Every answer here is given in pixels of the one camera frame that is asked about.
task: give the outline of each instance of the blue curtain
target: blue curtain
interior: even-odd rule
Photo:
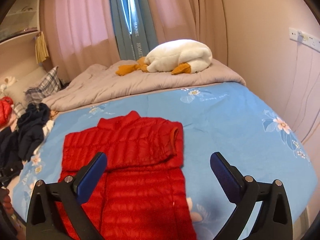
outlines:
[[[158,45],[148,0],[110,0],[121,59],[137,60]]]

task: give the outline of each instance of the metal screw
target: metal screw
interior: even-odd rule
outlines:
[[[43,184],[43,180],[38,180],[38,181],[36,182],[36,186],[37,186],[37,187],[41,186],[42,184]]]
[[[278,186],[282,186],[282,182],[281,182],[279,179],[276,179],[275,183],[276,183],[276,185],[278,185]]]
[[[245,176],[244,179],[245,179],[247,182],[253,182],[253,177],[251,177],[251,176]]]
[[[64,178],[64,181],[65,182],[71,182],[73,180],[73,177],[72,176],[66,176],[65,178]]]

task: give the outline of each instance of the electrical outlet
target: electrical outlet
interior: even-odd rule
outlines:
[[[313,48],[320,52],[320,39],[312,36],[308,33],[298,31],[294,28],[289,28],[290,39],[293,41],[300,42],[310,48]]]

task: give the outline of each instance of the pink curtain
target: pink curtain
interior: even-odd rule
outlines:
[[[159,43],[193,39],[206,44],[227,64],[227,34],[222,0],[148,0]]]
[[[52,63],[66,81],[92,64],[120,60],[109,0],[44,0],[44,25]]]

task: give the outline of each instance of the cabinet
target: cabinet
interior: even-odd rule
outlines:
[[[39,31],[39,0],[17,0],[0,25],[0,43],[22,35],[34,37]]]

